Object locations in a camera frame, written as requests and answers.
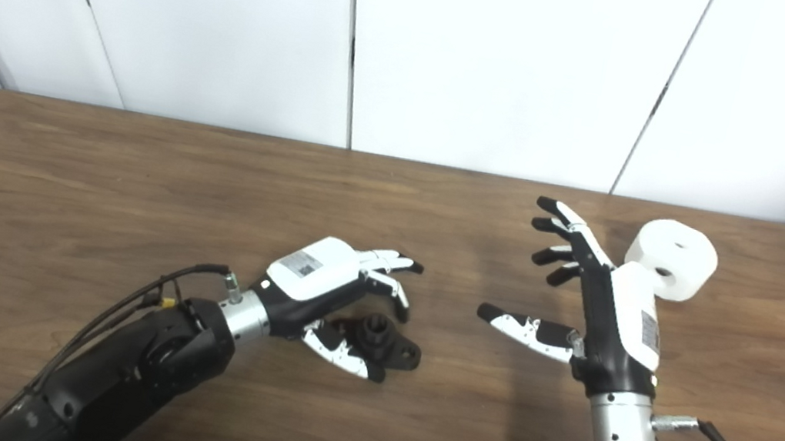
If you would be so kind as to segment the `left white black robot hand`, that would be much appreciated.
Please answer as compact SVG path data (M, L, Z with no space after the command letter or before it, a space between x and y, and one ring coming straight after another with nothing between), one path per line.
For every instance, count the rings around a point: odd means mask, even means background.
M336 368L381 383L384 368L327 317L376 293L392 300L400 322L409 321L408 297L392 272L423 274L424 268L396 250L359 251L334 236L315 241L269 264L250 286L258 335L300 339Z

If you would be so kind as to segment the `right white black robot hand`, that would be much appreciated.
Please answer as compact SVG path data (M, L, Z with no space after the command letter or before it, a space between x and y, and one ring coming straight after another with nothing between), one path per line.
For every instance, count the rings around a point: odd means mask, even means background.
M568 363L588 396L635 393L653 399L660 327L650 274L634 262L615 265L585 219L565 203L540 196L536 204L549 216L534 218L532 227L566 244L534 252L532 262L560 263L546 277L549 286L580 281L585 331L485 302L476 314L529 350Z

